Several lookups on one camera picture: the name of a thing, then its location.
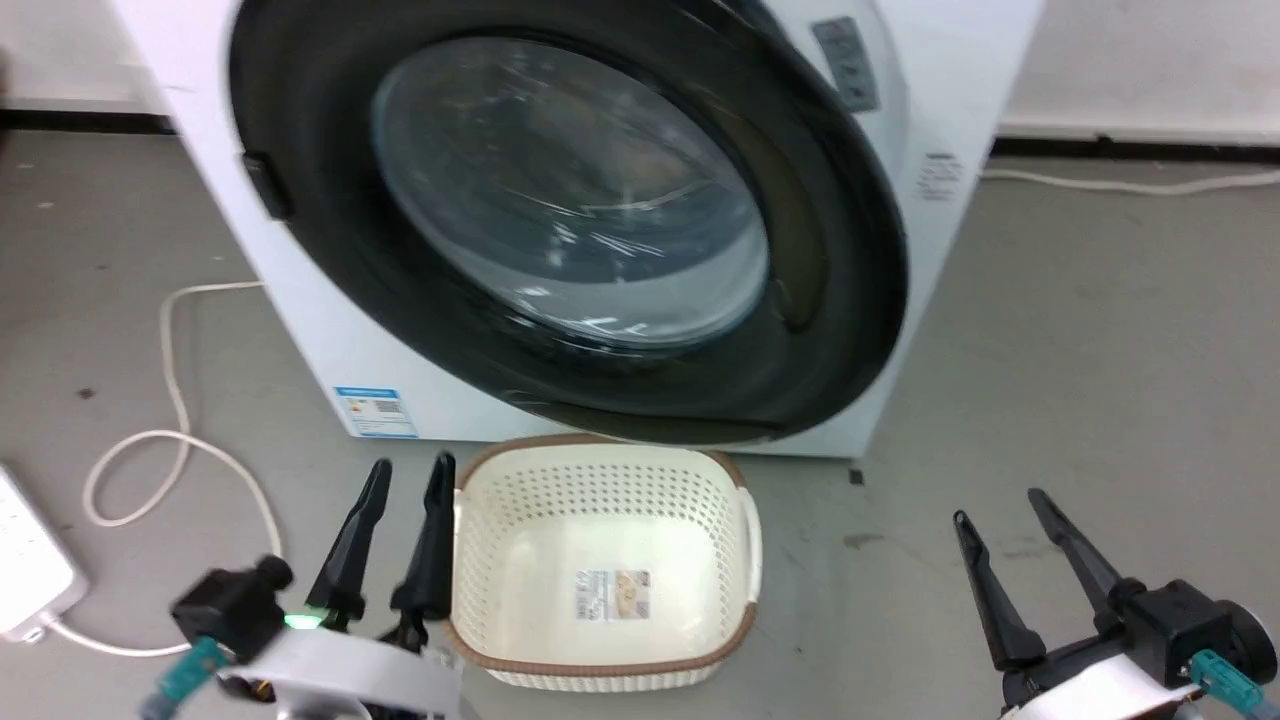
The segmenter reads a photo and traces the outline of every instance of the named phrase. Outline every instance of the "white plastic basket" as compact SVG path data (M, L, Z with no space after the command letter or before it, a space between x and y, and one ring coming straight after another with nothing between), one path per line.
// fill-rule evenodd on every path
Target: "white plastic basket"
M502 682L690 685L755 618L760 520L723 455L591 436L503 443L458 478L454 511L445 630Z

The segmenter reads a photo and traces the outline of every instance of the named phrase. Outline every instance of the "teal cable connector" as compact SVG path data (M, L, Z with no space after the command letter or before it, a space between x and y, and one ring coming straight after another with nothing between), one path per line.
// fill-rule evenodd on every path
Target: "teal cable connector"
M169 720L191 693L209 682L219 669L230 665L230 659L212 638L200 638L187 655L182 656L168 673L156 682L151 693L138 708L142 720Z
M1267 702L1262 688L1212 650L1192 656L1190 679L1210 697L1231 706L1249 720L1280 720L1280 708Z

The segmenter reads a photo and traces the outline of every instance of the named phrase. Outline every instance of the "gray floor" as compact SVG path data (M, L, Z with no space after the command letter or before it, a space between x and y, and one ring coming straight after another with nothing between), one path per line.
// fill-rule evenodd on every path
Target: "gray floor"
M1155 182L1222 172L1032 167ZM756 629L716 679L577 697L468 671L467 696L485 720L993 717L998 678L959 566L954 510L970 511L1050 643L1089 632L1084 597L1025 503L1029 486L1050 489L1123 571L1185 577L1280 623L1267 532L1280 510L1277 208L1280 188L1161 200L984 184L867 487L849 486L836 462L741 460L765 527L765 587ZM93 527L78 505L100 452L174 421L160 300L248 277L177 141L17 133L0 150L0 459L91 574L91 594L69 615L87 632L173 642L175 594L205 568L266 547L247 493L206 457L136 525ZM380 630L436 447L346 437L257 291L193 300L178 324L197 433L253 468L279 509L305 578L285 597L292 607L370 461L396 461L397 502L379 527L371 611L358 626ZM454 450L465 461L477 448ZM172 452L129 454L102 493L106 509L150 493ZM163 667L58 638L0 646L0 705L13 717L128 717ZM186 715L269 716L214 692Z

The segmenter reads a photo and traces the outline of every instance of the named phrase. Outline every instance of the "front-loading washing machine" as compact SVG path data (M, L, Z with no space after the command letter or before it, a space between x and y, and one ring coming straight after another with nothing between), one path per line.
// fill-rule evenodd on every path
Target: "front-loading washing machine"
M351 434L859 457L1042 0L115 0Z

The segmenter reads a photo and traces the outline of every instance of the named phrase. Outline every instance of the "floor stain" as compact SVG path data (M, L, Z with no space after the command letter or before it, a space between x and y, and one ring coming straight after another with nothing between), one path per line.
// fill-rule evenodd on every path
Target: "floor stain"
M883 533L854 533L851 536L845 536L845 547L852 550L861 550L863 546L870 544L873 542L881 542L884 539Z
M794 568L799 568L799 569L801 569L801 570L806 570L806 568L804 566L804 562L800 562L800 560L799 560L799 559L797 559L797 557L796 557L795 555L791 555L791 551L790 551L790 550L787 550L787 548L785 548L785 547L782 548L782 557L783 557L783 559L785 559L785 560L787 561L787 564L790 564L791 566L794 566Z

